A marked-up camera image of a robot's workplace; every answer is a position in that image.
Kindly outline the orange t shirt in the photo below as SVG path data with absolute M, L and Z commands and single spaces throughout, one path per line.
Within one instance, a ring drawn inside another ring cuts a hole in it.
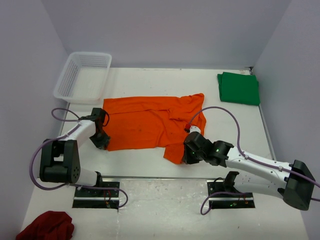
M 106 98 L 103 109 L 110 120 L 103 129 L 110 136 L 108 151 L 164 148 L 165 159 L 182 164 L 185 127 L 205 132 L 207 120 L 200 112 L 204 100 L 203 93 Z

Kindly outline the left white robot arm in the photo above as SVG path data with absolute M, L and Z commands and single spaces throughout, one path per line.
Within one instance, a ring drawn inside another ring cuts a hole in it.
M 103 193 L 104 184 L 97 171 L 81 167 L 79 148 L 87 140 L 100 150 L 106 150 L 110 137 L 104 131 L 110 116 L 102 108 L 93 108 L 90 115 L 77 117 L 76 125 L 56 139 L 43 142 L 39 167 L 42 182 L 86 186 L 92 196 Z

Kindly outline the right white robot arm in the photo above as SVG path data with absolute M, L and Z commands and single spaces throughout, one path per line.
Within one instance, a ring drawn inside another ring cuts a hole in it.
M 183 162 L 192 165 L 204 161 L 212 166 L 231 168 L 223 182 L 223 193 L 259 193 L 282 199 L 287 205 L 307 211 L 312 200 L 315 178 L 307 165 L 249 156 L 229 142 L 211 142 L 193 131 L 184 140 Z

